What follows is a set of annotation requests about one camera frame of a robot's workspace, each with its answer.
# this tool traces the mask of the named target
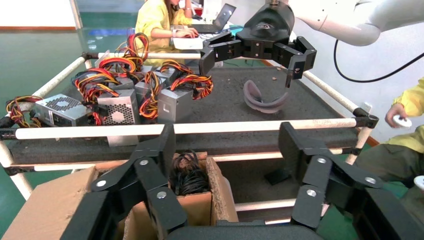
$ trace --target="wall outlet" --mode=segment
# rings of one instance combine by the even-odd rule
[[[364,109],[367,113],[371,114],[371,109],[373,109],[373,106],[368,102],[363,102],[361,108]]]

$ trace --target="cardboard box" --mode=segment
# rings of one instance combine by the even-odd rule
[[[211,191],[179,196],[192,226],[214,225],[216,220],[238,222],[231,189],[213,160],[199,161],[209,176]],[[3,240],[58,240],[71,220],[89,184],[98,176],[95,167],[38,185],[13,220]],[[155,239],[144,203],[134,206],[119,226],[124,240]]]

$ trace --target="white paper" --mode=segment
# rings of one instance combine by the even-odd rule
[[[203,40],[196,38],[174,38],[173,45],[180,50],[199,50],[203,49]]]

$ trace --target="gray foam pad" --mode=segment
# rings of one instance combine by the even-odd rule
[[[212,93],[193,104],[188,123],[245,122],[274,120],[307,120],[340,118],[330,106],[308,87],[293,81],[285,89],[286,75],[275,67],[214,68],[210,75],[214,83]],[[252,80],[270,102],[285,91],[288,97],[282,111],[265,114],[248,107],[243,86]],[[74,87],[64,94],[79,98]],[[353,147],[357,141],[352,128],[300,130],[302,136],[321,139],[330,148]],[[207,151],[210,155],[278,151],[278,132],[208,133],[177,136],[177,149],[191,148]],[[105,137],[46,140],[19,140],[9,145],[15,164],[74,163],[128,159],[134,146],[109,147]]]

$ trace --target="shiny floor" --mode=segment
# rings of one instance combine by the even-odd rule
[[[81,55],[83,51],[105,52],[126,40],[134,27],[136,14],[81,13],[84,29],[78,32],[1,32],[0,103],[16,96],[35,92]],[[260,61],[229,60],[224,67],[263,66]],[[66,79],[50,95],[69,84]],[[0,105],[0,115],[6,111]],[[68,174],[69,171],[33,172],[26,174],[33,187]],[[402,187],[393,187],[402,195]],[[24,204],[24,199],[3,169],[0,169],[0,237]],[[351,220],[332,208],[322,220],[319,233],[325,239],[357,239]]]

